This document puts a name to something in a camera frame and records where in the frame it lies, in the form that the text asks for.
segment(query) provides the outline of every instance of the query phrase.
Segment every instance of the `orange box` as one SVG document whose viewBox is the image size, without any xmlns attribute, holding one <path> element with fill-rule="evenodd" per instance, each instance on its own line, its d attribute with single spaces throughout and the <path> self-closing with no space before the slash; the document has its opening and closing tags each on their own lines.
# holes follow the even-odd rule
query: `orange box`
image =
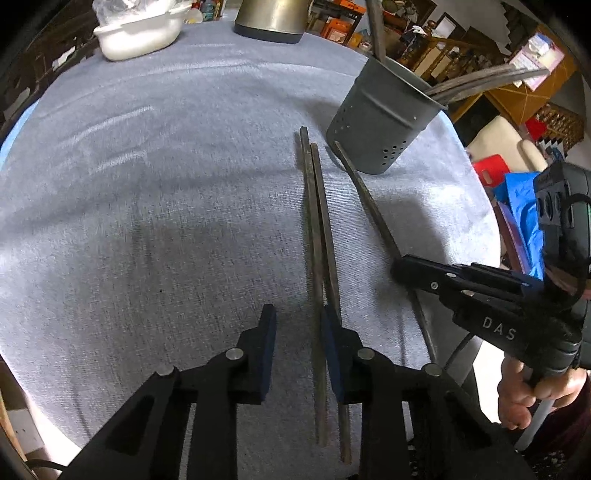
<svg viewBox="0 0 591 480">
<path fill-rule="evenodd" d="M 351 23 L 344 20 L 331 18 L 322 29 L 320 36 L 327 40 L 343 44 L 345 42 L 345 37 L 352 26 Z"/>
<path fill-rule="evenodd" d="M 366 8 L 362 7 L 361 5 L 357 5 L 349 0 L 335 0 L 337 5 L 341 5 L 342 7 L 348 8 L 349 10 L 353 10 L 354 12 L 364 14 L 366 12 Z"/>
</svg>

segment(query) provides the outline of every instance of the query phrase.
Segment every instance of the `finger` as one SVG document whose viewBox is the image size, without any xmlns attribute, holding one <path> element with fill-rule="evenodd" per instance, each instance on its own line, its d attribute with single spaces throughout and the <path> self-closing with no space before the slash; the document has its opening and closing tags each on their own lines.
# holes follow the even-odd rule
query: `finger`
<svg viewBox="0 0 591 480">
<path fill-rule="evenodd" d="M 503 375 L 503 378 L 513 376 L 520 377 L 523 367 L 523 362 L 520 362 L 519 360 L 511 356 L 506 356 L 503 360 L 503 363 L 501 363 L 501 373 Z"/>
<path fill-rule="evenodd" d="M 499 420 L 507 428 L 515 425 L 516 428 L 525 429 L 531 423 L 531 413 L 522 405 L 499 399 Z"/>
<path fill-rule="evenodd" d="M 504 398 L 510 403 L 518 403 L 531 407 L 535 403 L 534 391 L 521 378 L 504 378 L 497 387 L 499 398 Z"/>
<path fill-rule="evenodd" d="M 540 400 L 556 400 L 573 393 L 577 396 L 586 380 L 587 373 L 585 370 L 569 368 L 559 377 L 548 377 L 540 380 L 535 386 L 534 396 Z"/>
<path fill-rule="evenodd" d="M 557 408 L 568 407 L 572 402 L 574 402 L 577 397 L 579 396 L 579 392 L 571 393 L 570 395 L 565 395 L 562 398 L 559 398 L 554 402 L 554 410 Z"/>
</svg>

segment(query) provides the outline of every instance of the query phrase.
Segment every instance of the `hole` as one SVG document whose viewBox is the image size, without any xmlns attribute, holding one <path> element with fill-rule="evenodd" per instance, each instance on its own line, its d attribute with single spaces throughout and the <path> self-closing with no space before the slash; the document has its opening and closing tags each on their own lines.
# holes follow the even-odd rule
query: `hole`
<svg viewBox="0 0 591 480">
<path fill-rule="evenodd" d="M 560 192 L 557 192 L 556 196 L 554 197 L 554 209 L 558 214 L 560 214 L 560 212 L 562 211 L 561 197 L 562 195 L 560 194 Z"/>
<path fill-rule="evenodd" d="M 552 220 L 554 211 L 552 208 L 552 198 L 550 197 L 549 193 L 546 193 L 546 196 L 544 197 L 544 213 L 550 220 Z"/>
</svg>

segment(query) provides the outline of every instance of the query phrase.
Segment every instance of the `metal screw head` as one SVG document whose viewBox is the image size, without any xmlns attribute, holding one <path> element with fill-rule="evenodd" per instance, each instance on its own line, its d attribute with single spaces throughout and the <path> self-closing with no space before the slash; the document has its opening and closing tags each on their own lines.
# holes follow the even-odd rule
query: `metal screw head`
<svg viewBox="0 0 591 480">
<path fill-rule="evenodd" d="M 375 357 L 375 352 L 371 348 L 360 348 L 357 350 L 357 356 L 361 360 L 371 360 Z"/>
<path fill-rule="evenodd" d="M 431 377 L 439 377 L 443 373 L 443 370 L 439 365 L 427 364 L 423 367 L 424 372 Z"/>
<path fill-rule="evenodd" d="M 174 372 L 174 365 L 171 364 L 160 364 L 156 367 L 156 373 L 161 377 L 167 377 Z"/>
<path fill-rule="evenodd" d="M 241 348 L 230 348 L 226 352 L 226 358 L 228 360 L 240 360 L 244 356 L 244 351 Z"/>
</svg>

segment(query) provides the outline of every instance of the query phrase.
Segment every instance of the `red object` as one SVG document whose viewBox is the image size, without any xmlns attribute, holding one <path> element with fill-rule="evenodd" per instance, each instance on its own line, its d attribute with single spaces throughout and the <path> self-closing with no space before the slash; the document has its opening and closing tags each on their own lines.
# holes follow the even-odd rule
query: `red object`
<svg viewBox="0 0 591 480">
<path fill-rule="evenodd" d="M 503 183 L 505 181 L 505 173 L 510 172 L 505 160 L 500 155 L 483 158 L 473 163 L 472 166 L 478 174 L 480 183 L 485 187 L 496 187 L 498 184 Z"/>
<path fill-rule="evenodd" d="M 364 14 L 366 12 L 366 8 L 362 7 L 361 5 L 357 5 L 354 2 L 351 2 L 349 0 L 334 0 L 334 2 L 338 5 L 342 5 L 343 7 L 345 7 L 348 10 L 353 10 L 354 12 L 360 13 L 360 14 Z"/>
<path fill-rule="evenodd" d="M 546 133 L 546 130 L 548 130 L 548 127 L 544 122 L 540 122 L 534 117 L 525 122 L 525 127 L 527 128 L 527 131 L 530 133 L 531 139 L 534 142 L 537 142 L 540 138 L 542 138 L 542 136 Z"/>
</svg>

